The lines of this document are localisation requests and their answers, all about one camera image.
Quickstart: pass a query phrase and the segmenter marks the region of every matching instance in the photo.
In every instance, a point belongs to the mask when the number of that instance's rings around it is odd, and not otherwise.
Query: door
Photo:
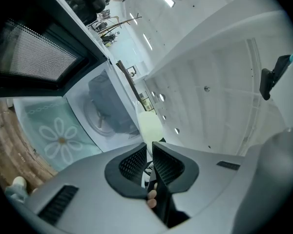
[[[57,0],[5,0],[0,98],[63,96],[107,59]]]

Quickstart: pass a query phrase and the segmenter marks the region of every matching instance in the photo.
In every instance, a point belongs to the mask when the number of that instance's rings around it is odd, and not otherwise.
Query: flower pattern
[[[75,140],[72,140],[77,135],[77,128],[70,126],[64,131],[64,122],[61,118],[57,117],[54,119],[54,129],[48,126],[41,126],[39,133],[46,140],[51,141],[44,148],[46,156],[50,159],[54,159],[60,152],[63,161],[70,165],[73,163],[73,155],[70,149],[74,151],[81,151],[83,145]]]

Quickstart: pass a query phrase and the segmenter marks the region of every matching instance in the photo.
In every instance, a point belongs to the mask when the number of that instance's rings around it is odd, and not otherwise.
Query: wooden floor
[[[4,190],[17,176],[27,181],[30,193],[57,172],[31,147],[14,108],[0,99],[0,186]]]

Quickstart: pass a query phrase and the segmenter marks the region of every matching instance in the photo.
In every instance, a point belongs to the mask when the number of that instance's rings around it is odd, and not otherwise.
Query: black office chair
[[[65,0],[84,25],[97,19],[97,13],[105,9],[105,0]]]

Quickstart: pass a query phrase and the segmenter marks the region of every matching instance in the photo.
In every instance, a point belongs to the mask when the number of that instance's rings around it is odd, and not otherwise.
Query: teal cloth
[[[65,98],[25,106],[21,122],[32,146],[56,171],[102,152],[82,128]]]

